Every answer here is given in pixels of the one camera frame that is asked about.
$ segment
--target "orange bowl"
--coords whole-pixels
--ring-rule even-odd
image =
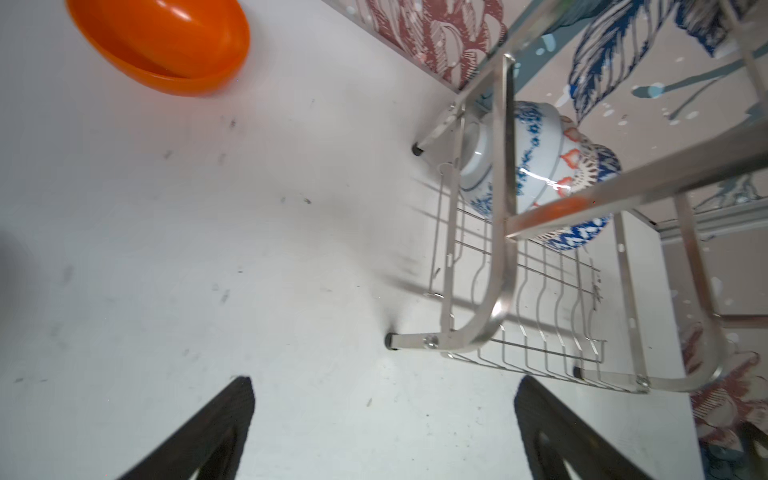
[[[222,88],[250,46],[237,0],[67,0],[67,8],[109,62],[168,94],[198,96]]]

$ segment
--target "black rubber foot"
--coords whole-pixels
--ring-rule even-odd
[[[424,153],[424,150],[419,148],[419,142],[416,142],[413,144],[413,146],[411,147],[411,151],[417,157],[421,157],[421,155]]]
[[[389,332],[384,337],[384,346],[386,347],[387,350],[397,350],[392,348],[392,335],[394,335],[394,333]]]

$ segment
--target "dish rack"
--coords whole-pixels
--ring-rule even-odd
[[[440,329],[389,333],[385,345],[392,350],[433,350],[472,365],[620,392],[694,391],[723,371],[727,345],[721,326],[768,326],[768,316],[721,315],[714,309],[687,192],[768,166],[768,123],[734,129],[535,210],[510,214],[517,211],[515,189],[508,188],[516,185],[517,172],[510,67],[515,54],[541,36],[570,4],[567,0],[533,2],[510,28],[506,42],[447,107],[437,126],[412,146],[418,156],[453,126],[453,159],[439,166],[432,266],[425,292],[441,303]],[[742,46],[736,14],[727,0],[720,4]],[[741,48],[741,52],[763,110],[768,112],[754,59],[749,49]],[[486,220],[465,205],[458,174],[465,112],[491,85],[492,215]],[[674,379],[647,374],[627,251],[628,214],[622,213],[666,197],[674,199],[690,271],[705,312],[702,363],[687,376]],[[589,246],[563,252],[536,240],[543,233],[612,214],[611,224]],[[599,247],[595,246],[599,242],[607,242],[603,247],[617,252],[610,272],[596,265],[589,254],[588,249]],[[602,283],[607,273],[610,285]],[[606,287],[615,289],[624,304],[624,321],[611,323],[611,328],[624,331],[623,343],[616,348],[622,358],[611,359],[610,369],[606,368],[607,340],[598,338],[598,327],[606,323],[601,325],[597,314]],[[482,291],[482,298],[476,298]],[[616,365],[631,373],[611,371]]]

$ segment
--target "blue leaf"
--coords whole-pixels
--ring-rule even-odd
[[[584,30],[568,77],[579,123],[624,81],[681,0],[613,0]]]
[[[755,3],[757,0],[730,0],[739,18]],[[723,20],[717,0],[680,0],[675,16],[675,24],[695,37],[710,56],[714,56],[715,49],[728,35],[729,28]]]

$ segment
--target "white patterned bowl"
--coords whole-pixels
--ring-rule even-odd
[[[526,108],[541,113],[540,127],[530,128],[535,115],[521,114]],[[551,111],[557,118],[557,132],[552,134]],[[538,130],[538,145],[533,133]],[[621,173],[621,164],[609,148],[592,144],[576,128],[568,117],[561,117],[548,104],[518,102],[515,105],[516,154],[518,162],[518,213],[558,200],[583,188],[615,177]],[[492,155],[491,128],[479,122],[470,123],[465,129],[468,144],[462,149],[462,159],[467,160],[462,169],[459,186],[467,203],[482,216],[492,213]],[[556,250],[571,250],[595,238],[610,221],[611,216],[595,218],[573,227],[545,233],[537,237]]]

